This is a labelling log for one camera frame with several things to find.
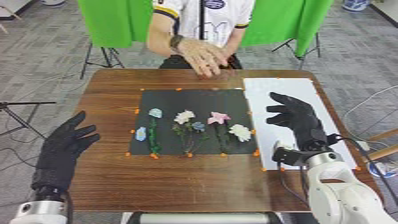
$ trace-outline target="brown table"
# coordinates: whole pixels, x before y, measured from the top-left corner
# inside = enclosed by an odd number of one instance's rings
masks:
[[[252,155],[196,155],[193,158],[129,156],[134,109],[141,89],[228,89],[241,78],[308,78],[340,134],[346,130],[314,76],[305,71],[236,71],[218,79],[196,80],[189,70],[99,70],[76,110],[86,111],[85,124],[95,124],[101,141],[77,160],[70,195],[79,211],[262,212],[305,211],[278,184],[276,171],[260,171]],[[360,170],[358,180],[376,189],[358,153],[349,148]],[[296,171],[285,182],[300,192]]]

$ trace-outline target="green backdrop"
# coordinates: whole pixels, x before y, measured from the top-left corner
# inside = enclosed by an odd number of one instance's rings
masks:
[[[145,41],[150,0],[77,0],[95,47],[125,48]],[[332,0],[255,0],[241,46],[296,39],[294,55],[305,53]]]

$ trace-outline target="wall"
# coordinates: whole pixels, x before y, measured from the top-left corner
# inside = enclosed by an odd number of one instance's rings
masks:
[[[372,5],[398,22],[398,0],[383,0],[383,3],[372,2]]]
[[[0,0],[0,5],[5,6],[12,12],[26,5],[31,0]],[[0,17],[8,17],[8,12],[0,8]]]

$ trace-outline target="white sleeve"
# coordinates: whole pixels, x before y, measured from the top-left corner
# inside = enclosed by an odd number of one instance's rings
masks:
[[[252,20],[252,9],[253,9],[255,0],[243,0],[243,7],[239,11],[237,23],[234,28],[244,29]]]
[[[180,15],[182,3],[184,0],[152,0],[152,12],[175,20]]]

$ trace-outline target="white t-shirt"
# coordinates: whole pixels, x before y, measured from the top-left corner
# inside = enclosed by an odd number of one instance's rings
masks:
[[[198,39],[198,0],[152,0],[154,13],[175,20],[177,34]],[[223,47],[232,29],[244,29],[255,0],[205,0],[204,40]]]

